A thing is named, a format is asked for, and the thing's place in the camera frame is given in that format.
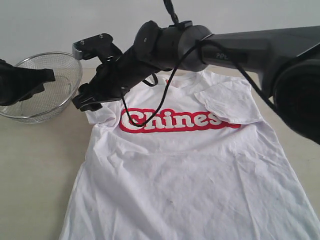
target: basket rim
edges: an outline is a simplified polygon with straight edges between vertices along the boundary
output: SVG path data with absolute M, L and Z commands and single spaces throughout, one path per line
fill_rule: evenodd
M 33 56 L 30 56 L 20 62 L 18 62 L 15 67 L 23 64 L 24 62 L 28 61 L 28 60 L 31 60 L 31 59 L 34 59 L 36 57 L 40 57 L 40 56 L 43 56 L 43 55 L 53 55 L 53 54 L 61 54 L 61 55 L 67 55 L 69 57 L 72 57 L 74 58 L 74 60 L 77 61 L 78 65 L 79 65 L 79 71 L 80 71 L 80 77 L 79 79 L 77 79 L 77 82 L 74 86 L 74 89 L 72 89 L 71 93 L 66 97 L 66 99 L 64 101 L 62 101 L 59 105 L 55 106 L 54 108 L 50 109 L 50 110 L 47 110 L 47 111 L 44 111 L 44 112 L 40 112 L 40 113 L 37 113 L 37 114 L 33 114 L 33 115 L 27 115 L 27 116 L 13 116 L 13 115 L 8 115 L 8 114 L 5 114 L 3 113 L 2 111 L 0 111 L 0 115 L 3 116 L 3 117 L 7 117 L 7 118 L 10 118 L 10 119 L 29 119 L 29 118 L 34 118 L 34 117 L 38 117 L 38 116 L 41 116 L 41 115 L 44 115 L 44 114 L 48 114 L 58 108 L 60 108 L 62 105 L 64 105 L 67 101 L 69 101 L 73 95 L 75 94 L 75 92 L 77 91 L 77 89 L 79 88 L 79 85 L 80 85 L 80 82 L 82 80 L 82 77 L 83 77 L 83 68 L 82 68 L 82 64 L 79 60 L 75 59 L 75 57 L 71 54 L 71 53 L 68 53 L 68 52 L 63 52 L 63 51 L 50 51 L 50 52 L 44 52 L 44 53 L 39 53 L 39 54 L 36 54 L 36 55 L 33 55 Z

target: table surface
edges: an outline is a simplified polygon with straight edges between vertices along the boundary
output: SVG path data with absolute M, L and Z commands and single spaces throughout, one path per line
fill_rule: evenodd
M 240 76 L 233 69 L 211 70 Z M 94 69 L 85 69 L 83 82 L 94 74 Z M 292 132 L 255 92 L 252 94 L 320 216 L 320 146 Z M 85 160 L 91 129 L 86 115 L 73 105 L 40 124 L 0 118 L 1 240 L 58 239 L 77 172 Z

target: wire basket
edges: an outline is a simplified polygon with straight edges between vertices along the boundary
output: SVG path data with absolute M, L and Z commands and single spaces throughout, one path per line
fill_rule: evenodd
M 52 69 L 55 81 L 44 83 L 44 91 L 11 106 L 0 106 L 0 115 L 21 123 L 42 123 L 60 114 L 75 96 L 81 78 L 82 66 L 71 54 L 46 52 L 31 56 L 16 67 Z

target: robotic arm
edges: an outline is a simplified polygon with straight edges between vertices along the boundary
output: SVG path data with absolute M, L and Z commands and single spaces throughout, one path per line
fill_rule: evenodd
M 291 129 L 320 144 L 320 26 L 214 35 L 191 21 L 166 28 L 149 21 L 123 54 L 104 33 L 76 42 L 73 55 L 102 62 L 73 99 L 81 111 L 121 100 L 145 78 L 170 71 L 179 61 L 176 68 L 193 72 L 208 65 L 238 68 L 236 61 L 242 70 L 258 73 L 260 95 L 265 101 L 273 96 L 273 110 Z

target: white t-shirt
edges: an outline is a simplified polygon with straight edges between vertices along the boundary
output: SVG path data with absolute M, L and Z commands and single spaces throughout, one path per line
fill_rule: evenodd
M 126 95 L 137 122 L 158 107 L 164 87 L 140 83 Z M 246 80 L 177 76 L 143 128 L 120 101 L 87 117 L 95 125 L 61 240 L 320 239 L 319 220 Z

